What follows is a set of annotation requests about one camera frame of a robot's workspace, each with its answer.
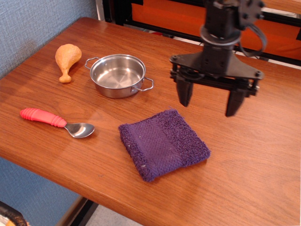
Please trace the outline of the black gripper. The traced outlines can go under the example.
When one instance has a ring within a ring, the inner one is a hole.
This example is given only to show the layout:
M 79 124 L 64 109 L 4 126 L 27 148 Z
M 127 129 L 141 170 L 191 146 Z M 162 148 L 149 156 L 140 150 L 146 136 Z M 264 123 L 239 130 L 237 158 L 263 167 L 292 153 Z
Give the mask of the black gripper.
M 240 61 L 231 47 L 205 45 L 201 52 L 173 55 L 171 78 L 180 103 L 189 105 L 193 84 L 229 90 L 226 117 L 234 116 L 246 96 L 255 96 L 264 73 Z

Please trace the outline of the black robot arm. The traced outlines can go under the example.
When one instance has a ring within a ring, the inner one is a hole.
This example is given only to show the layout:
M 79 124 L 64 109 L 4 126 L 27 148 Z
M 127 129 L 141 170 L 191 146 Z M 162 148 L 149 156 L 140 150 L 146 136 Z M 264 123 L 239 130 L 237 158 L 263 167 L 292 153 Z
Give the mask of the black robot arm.
M 254 23 L 263 17 L 261 0 L 207 0 L 206 19 L 200 29 L 203 50 L 194 54 L 173 55 L 171 78 L 176 83 L 179 101 L 188 106 L 193 85 L 200 84 L 230 92 L 225 115 L 236 114 L 244 99 L 256 95 L 264 73 L 241 62 L 234 54 L 238 45 L 247 57 L 260 55 L 267 46 L 267 38 Z M 257 51 L 245 51 L 241 32 L 253 31 L 261 40 Z

